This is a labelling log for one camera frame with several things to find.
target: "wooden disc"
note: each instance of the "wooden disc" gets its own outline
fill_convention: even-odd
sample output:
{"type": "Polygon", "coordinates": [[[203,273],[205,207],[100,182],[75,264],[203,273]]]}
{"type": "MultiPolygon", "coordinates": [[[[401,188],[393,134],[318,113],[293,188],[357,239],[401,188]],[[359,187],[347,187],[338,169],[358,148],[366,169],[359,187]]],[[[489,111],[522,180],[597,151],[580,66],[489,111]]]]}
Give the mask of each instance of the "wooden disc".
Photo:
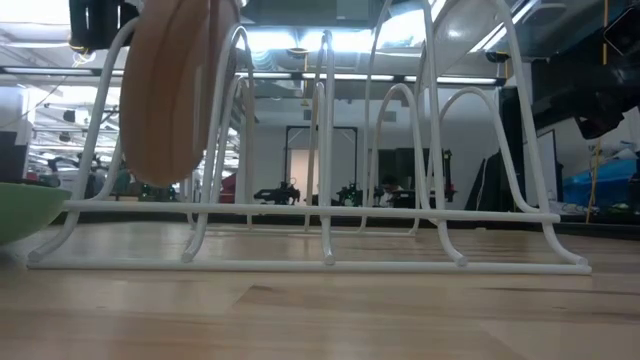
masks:
{"type": "Polygon", "coordinates": [[[162,0],[145,6],[120,99],[122,148],[138,179],[168,186],[188,177],[202,160],[220,50],[238,22],[234,0],[162,0]]]}

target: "wooden table surface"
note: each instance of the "wooden table surface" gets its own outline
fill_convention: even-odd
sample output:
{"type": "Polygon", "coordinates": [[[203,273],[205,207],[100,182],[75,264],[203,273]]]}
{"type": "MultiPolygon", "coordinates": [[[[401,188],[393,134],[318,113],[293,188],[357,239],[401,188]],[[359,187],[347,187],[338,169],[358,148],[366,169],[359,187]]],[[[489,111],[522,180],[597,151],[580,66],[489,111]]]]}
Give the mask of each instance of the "wooden table surface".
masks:
{"type": "MultiPolygon", "coordinates": [[[[28,271],[0,248],[0,359],[640,358],[640,242],[560,236],[593,276],[28,271]]],[[[471,261],[559,262],[538,233],[452,231],[471,261]]],[[[186,224],[83,225],[54,256],[179,255],[186,224]]],[[[435,232],[338,260],[444,260],[435,232]]],[[[209,233],[198,256],[319,259],[316,236],[209,233]]]]}

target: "white wire rack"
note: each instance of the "white wire rack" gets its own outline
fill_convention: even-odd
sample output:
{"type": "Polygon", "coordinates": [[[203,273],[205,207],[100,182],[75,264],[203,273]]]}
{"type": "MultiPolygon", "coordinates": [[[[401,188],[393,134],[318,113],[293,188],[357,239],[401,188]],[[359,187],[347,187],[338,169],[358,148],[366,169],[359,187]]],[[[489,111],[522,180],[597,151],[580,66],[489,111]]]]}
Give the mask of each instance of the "white wire rack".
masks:
{"type": "MultiPolygon", "coordinates": [[[[109,169],[107,181],[95,198],[89,200],[81,200],[84,194],[84,188],[89,176],[92,155],[96,146],[96,139],[99,131],[99,123],[102,112],[104,110],[105,98],[111,80],[111,74],[117,55],[127,37],[131,35],[136,20],[129,22],[122,28],[116,36],[111,49],[109,50],[107,60],[105,62],[103,75],[100,79],[98,94],[93,109],[91,123],[86,138],[84,148],[84,156],[80,165],[79,179],[75,184],[72,199],[65,203],[65,208],[69,212],[67,220],[61,231],[51,240],[47,241],[37,249],[33,250],[28,256],[28,266],[33,269],[129,269],[129,270],[210,270],[210,271],[291,271],[291,272],[453,272],[453,273],[519,273],[519,274],[589,274],[591,268],[585,258],[573,254],[566,250],[558,241],[553,223],[560,221],[558,215],[552,214],[549,210],[549,202],[546,197],[546,189],[542,178],[542,166],[539,158],[536,132],[533,123],[533,116],[529,96],[527,94],[525,84],[526,80],[523,73],[522,59],[518,46],[515,28],[511,19],[510,9],[503,0],[490,0],[495,4],[500,19],[504,22],[507,30],[508,41],[511,48],[511,55],[514,61],[514,70],[517,84],[520,85],[519,97],[522,111],[522,119],[524,123],[525,136],[529,146],[529,154],[533,167],[533,176],[538,194],[538,202],[540,208],[529,206],[523,199],[518,183],[516,181],[516,173],[514,170],[511,153],[507,144],[507,139],[502,127],[502,122],[495,103],[489,99],[481,90],[477,88],[464,88],[455,94],[444,105],[442,111],[439,109],[438,102],[438,84],[436,76],[435,61],[435,41],[434,25],[431,18],[431,6],[428,0],[423,0],[424,6],[424,22],[426,29],[426,50],[423,51],[421,59],[421,67],[418,70],[417,81],[414,91],[411,91],[404,84],[397,84],[391,88],[383,101],[382,108],[376,122],[376,130],[374,133],[374,141],[372,144],[371,161],[374,169],[369,173],[367,162],[364,161],[363,174],[369,174],[369,189],[366,206],[362,208],[332,207],[330,189],[331,189],[331,158],[332,158],[332,137],[334,125],[334,92],[335,92],[335,71],[334,71],[334,51],[333,41],[330,31],[325,31],[322,37],[322,44],[318,54],[318,67],[315,77],[315,87],[313,95],[313,116],[312,116],[312,136],[310,137],[310,148],[319,148],[319,206],[278,206],[278,205],[254,205],[250,203],[252,191],[252,182],[249,181],[252,174],[252,156],[253,138],[254,138],[254,82],[253,68],[251,66],[251,50],[247,41],[247,34],[241,26],[231,31],[224,42],[221,52],[222,56],[218,63],[217,73],[223,74],[227,68],[228,57],[231,50],[235,47],[237,41],[242,39],[245,43],[245,54],[247,56],[247,64],[249,64],[248,77],[243,78],[236,76],[230,86],[227,94],[224,94],[224,76],[216,77],[215,93],[213,101],[213,111],[211,115],[211,126],[209,130],[207,153],[205,158],[205,169],[203,179],[202,197],[199,203],[193,203],[192,181],[185,179],[183,185],[187,189],[187,194],[183,203],[126,203],[105,201],[105,198],[111,192],[115,183],[117,169],[122,158],[122,150],[118,142],[114,155],[113,164],[109,169]],[[321,63],[326,55],[326,87],[320,83],[321,63]],[[422,95],[423,75],[428,77],[429,102],[430,106],[430,125],[431,125],[431,143],[430,157],[428,167],[425,172],[424,159],[421,149],[423,148],[420,126],[422,126],[422,116],[419,110],[424,109],[424,97],[422,95]],[[246,120],[242,124],[241,131],[241,150],[240,150],[240,168],[238,174],[238,196],[236,204],[219,204],[220,184],[222,178],[224,148],[227,142],[227,132],[230,122],[231,103],[234,97],[240,91],[243,95],[243,101],[246,107],[246,120]],[[404,96],[409,104],[411,126],[413,133],[413,141],[415,147],[415,171],[417,179],[417,200],[415,209],[381,209],[373,208],[373,175],[376,173],[376,156],[377,147],[382,130],[382,115],[391,99],[391,97],[400,93],[404,96]],[[472,94],[480,96],[486,103],[492,113],[493,122],[498,135],[500,149],[503,154],[504,164],[507,171],[509,186],[513,193],[516,205],[522,213],[495,213],[480,211],[454,211],[445,210],[444,184],[443,184],[443,164],[442,164],[442,146],[440,143],[440,123],[445,119],[445,115],[453,103],[461,96],[472,94]],[[431,182],[435,182],[435,203],[436,208],[431,209],[429,204],[429,191],[431,182]],[[181,259],[175,260],[158,260],[158,259],[92,259],[92,258],[47,258],[47,255],[56,251],[62,246],[78,223],[80,212],[90,211],[138,211],[138,212],[174,212],[188,214],[189,222],[194,227],[194,233],[191,236],[187,247],[184,250],[181,259]],[[192,219],[192,214],[198,214],[197,222],[192,219]],[[210,213],[231,213],[247,215],[247,227],[232,229],[237,232],[244,231],[264,231],[264,232],[306,232],[318,233],[322,241],[323,257],[317,261],[255,261],[255,260],[207,260],[196,258],[200,250],[205,232],[208,226],[208,214],[210,213]],[[253,226],[252,216],[258,214],[282,214],[282,215],[305,215],[305,224],[301,229],[259,229],[253,226]],[[321,229],[312,230],[310,228],[310,216],[319,216],[321,220],[321,229]],[[354,231],[332,231],[332,217],[341,216],[357,216],[362,217],[362,223],[359,229],[354,231]],[[387,217],[387,218],[411,218],[415,219],[413,228],[404,233],[379,233],[367,232],[367,217],[387,217]],[[438,237],[443,249],[450,258],[450,262],[366,262],[366,261],[337,261],[333,253],[332,236],[337,233],[359,234],[365,236],[413,236],[416,234],[420,220],[427,219],[435,224],[438,228],[438,237]],[[511,221],[511,222],[530,222],[540,223],[543,227],[543,234],[549,246],[559,255],[566,264],[520,264],[520,263],[479,263],[469,262],[467,257],[456,250],[452,244],[448,228],[447,220],[461,221],[511,221]]],[[[387,0],[384,4],[382,14],[388,9],[391,0],[387,0]]],[[[374,45],[371,51],[368,78],[366,83],[365,94],[365,129],[369,129],[369,105],[370,105],[370,86],[371,72],[375,60],[375,49],[380,35],[383,15],[381,15],[376,28],[374,45]]],[[[369,139],[368,131],[364,132],[364,150],[368,152],[369,139]]],[[[313,178],[314,157],[309,157],[309,178],[313,178]]],[[[307,199],[307,205],[310,205],[311,197],[307,199]]]]}

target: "green bowl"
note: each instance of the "green bowl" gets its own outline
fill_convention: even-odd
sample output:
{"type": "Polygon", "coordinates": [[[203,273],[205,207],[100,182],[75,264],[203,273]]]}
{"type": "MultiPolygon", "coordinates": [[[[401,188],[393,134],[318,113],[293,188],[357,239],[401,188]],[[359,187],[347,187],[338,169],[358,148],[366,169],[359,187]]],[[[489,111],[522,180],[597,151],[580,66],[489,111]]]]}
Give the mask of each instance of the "green bowl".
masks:
{"type": "Polygon", "coordinates": [[[66,190],[0,183],[0,246],[47,227],[70,198],[66,190]]]}

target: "person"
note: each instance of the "person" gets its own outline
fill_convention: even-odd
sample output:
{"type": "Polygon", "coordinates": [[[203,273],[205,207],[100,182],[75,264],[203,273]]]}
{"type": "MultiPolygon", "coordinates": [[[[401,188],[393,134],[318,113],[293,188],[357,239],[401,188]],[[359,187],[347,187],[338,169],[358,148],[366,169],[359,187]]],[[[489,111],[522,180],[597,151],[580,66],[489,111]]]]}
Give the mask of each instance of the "person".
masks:
{"type": "Polygon", "coordinates": [[[398,185],[398,178],[391,174],[387,174],[382,178],[382,188],[384,189],[384,195],[380,198],[380,207],[393,207],[393,203],[391,202],[393,192],[404,190],[398,185]]]}

